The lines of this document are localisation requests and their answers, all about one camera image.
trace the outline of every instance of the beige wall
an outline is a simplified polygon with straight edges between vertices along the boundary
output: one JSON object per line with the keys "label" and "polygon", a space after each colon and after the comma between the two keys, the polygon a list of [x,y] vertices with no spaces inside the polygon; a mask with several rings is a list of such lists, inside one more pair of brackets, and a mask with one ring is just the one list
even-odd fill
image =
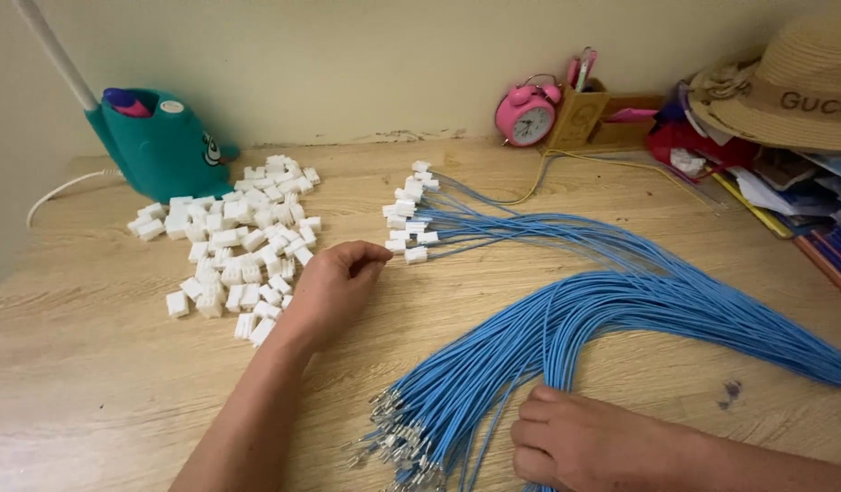
{"label": "beige wall", "polygon": [[[485,135],[509,84],[586,45],[616,90],[662,90],[817,0],[40,0],[96,94],[183,96],[242,146]],[[841,1],[833,0],[833,5]],[[72,155],[103,153],[0,0],[0,274]]]}

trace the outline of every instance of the cartoon face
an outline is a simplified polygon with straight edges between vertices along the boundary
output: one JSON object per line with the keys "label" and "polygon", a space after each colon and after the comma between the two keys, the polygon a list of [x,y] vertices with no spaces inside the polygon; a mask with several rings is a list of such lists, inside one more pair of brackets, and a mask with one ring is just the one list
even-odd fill
{"label": "cartoon face", "polygon": [[221,164],[220,147],[217,147],[217,142],[214,142],[214,138],[208,135],[207,131],[202,136],[202,142],[206,146],[205,151],[202,152],[202,159],[204,159],[207,165]]}

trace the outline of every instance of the clock face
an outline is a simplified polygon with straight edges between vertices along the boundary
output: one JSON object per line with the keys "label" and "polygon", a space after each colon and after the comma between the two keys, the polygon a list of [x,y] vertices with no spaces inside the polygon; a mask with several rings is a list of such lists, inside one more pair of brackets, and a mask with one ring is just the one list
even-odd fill
{"label": "clock face", "polygon": [[545,108],[533,108],[517,118],[511,131],[515,144],[532,144],[545,136],[553,121]]}

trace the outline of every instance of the yellow wire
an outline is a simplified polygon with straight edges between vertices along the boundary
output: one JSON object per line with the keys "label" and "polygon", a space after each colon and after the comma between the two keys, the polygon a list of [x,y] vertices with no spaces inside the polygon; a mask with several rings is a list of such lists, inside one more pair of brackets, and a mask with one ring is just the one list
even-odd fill
{"label": "yellow wire", "polygon": [[[678,187],[682,188],[688,195],[692,196],[695,200],[702,203],[705,207],[707,207],[712,212],[715,212],[714,208],[710,207],[709,204],[706,203],[705,201],[703,201],[703,199],[701,199],[699,196],[696,196],[695,194],[691,193],[690,190],[688,190],[688,188],[684,187],[684,184],[678,182],[678,180],[673,178],[671,174],[665,172],[663,169],[661,169],[659,167],[656,167],[654,165],[639,164],[637,162],[624,161],[624,160],[596,159],[596,158],[592,158],[592,157],[588,157],[588,156],[580,156],[578,154],[573,154],[573,153],[567,152],[567,151],[557,151],[555,149],[550,149],[549,151],[545,151],[545,153],[542,154],[542,160],[541,160],[541,163],[538,166],[538,173],[535,175],[535,183],[530,188],[529,192],[527,192],[527,194],[524,195],[523,198],[521,198],[520,200],[514,200],[514,201],[492,200],[492,202],[496,203],[498,205],[506,205],[506,206],[517,205],[519,203],[524,203],[524,201],[528,200],[531,196],[533,196],[533,194],[535,194],[535,191],[538,190],[538,187],[540,185],[542,185],[542,181],[545,178],[545,160],[548,158],[548,156],[554,156],[555,159],[562,158],[562,157],[571,157],[571,158],[576,158],[576,159],[591,160],[593,162],[601,162],[602,164],[628,165],[630,167],[639,167],[639,168],[642,168],[642,169],[649,169],[651,171],[661,173],[668,180],[672,181],[673,183],[678,185]],[[454,179],[454,178],[451,178],[450,176],[448,176],[447,174],[440,173],[438,171],[436,171],[436,173],[441,174],[445,178]]]}

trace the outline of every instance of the wood grain surface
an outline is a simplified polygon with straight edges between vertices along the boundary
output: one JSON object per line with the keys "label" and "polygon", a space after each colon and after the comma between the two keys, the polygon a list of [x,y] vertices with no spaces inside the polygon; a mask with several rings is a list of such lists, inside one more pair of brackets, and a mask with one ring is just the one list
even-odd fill
{"label": "wood grain surface", "polygon": [[[416,159],[485,194],[518,197],[538,154],[492,139],[248,151],[262,165],[286,153],[323,183],[305,198],[323,246],[382,242],[381,205]],[[81,159],[79,173],[112,165]],[[560,159],[517,208],[605,220],[657,241],[841,348],[841,292],[787,241],[733,200],[720,216],[658,173]],[[87,182],[45,204],[30,246],[0,287],[0,490],[165,490],[253,355],[236,319],[167,317],[164,295],[194,269],[189,243],[143,242],[125,224],[149,204],[125,183]],[[371,430],[368,399],[430,352],[517,299],[593,268],[566,252],[499,243],[406,266],[393,262],[353,330],[304,375],[286,489],[378,490],[372,461],[346,469],[339,445]],[[841,389],[729,349],[661,333],[589,343],[577,388],[661,419],[841,463]],[[739,382],[728,397],[725,385]],[[518,490],[508,427],[513,398],[481,468],[478,490]]]}

